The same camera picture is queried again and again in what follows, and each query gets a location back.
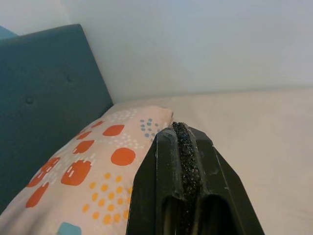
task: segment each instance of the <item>white bed sheet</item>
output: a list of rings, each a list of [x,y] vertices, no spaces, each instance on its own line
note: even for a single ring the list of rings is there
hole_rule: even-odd
[[[204,131],[240,176],[267,235],[313,234],[313,89],[119,103],[174,111]]]

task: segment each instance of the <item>teal upholstered headboard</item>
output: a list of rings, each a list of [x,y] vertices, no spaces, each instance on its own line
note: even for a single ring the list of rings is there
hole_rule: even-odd
[[[80,25],[0,41],[0,213],[54,152],[111,106]]]

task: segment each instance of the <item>orange popsicle print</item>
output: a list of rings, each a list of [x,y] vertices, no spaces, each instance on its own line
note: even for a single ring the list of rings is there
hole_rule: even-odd
[[[92,128],[96,127],[96,126],[100,126],[103,123],[103,121],[98,121],[95,125],[92,126]]]
[[[82,141],[76,146],[73,153],[85,153],[93,145],[93,143],[94,141]]]
[[[83,138],[87,137],[92,131],[86,131],[85,133],[82,133],[77,140],[82,140]]]
[[[61,183],[64,185],[77,186],[86,178],[91,168],[91,162],[78,160],[73,163],[64,173]]]
[[[28,188],[36,186],[44,176],[51,171],[51,169],[58,163],[60,158],[51,158],[48,162],[46,162],[40,169],[40,172],[29,182],[26,186]]]
[[[114,125],[110,126],[108,129],[103,132],[104,136],[117,136],[119,135],[122,130],[124,129],[124,125]]]
[[[47,190],[49,186],[49,183],[45,183],[45,185],[41,185],[34,193],[33,195],[31,195],[31,197],[28,199],[28,201],[26,202],[25,207],[26,208],[30,208],[30,207],[34,207],[35,205],[38,204],[38,202],[40,201],[40,199],[42,198],[43,194],[45,193],[45,191]]]

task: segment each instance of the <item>pillowcase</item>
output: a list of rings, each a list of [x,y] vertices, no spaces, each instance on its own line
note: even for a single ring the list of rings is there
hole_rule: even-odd
[[[172,111],[104,114],[56,152],[0,216],[6,235],[124,235],[135,173]]]

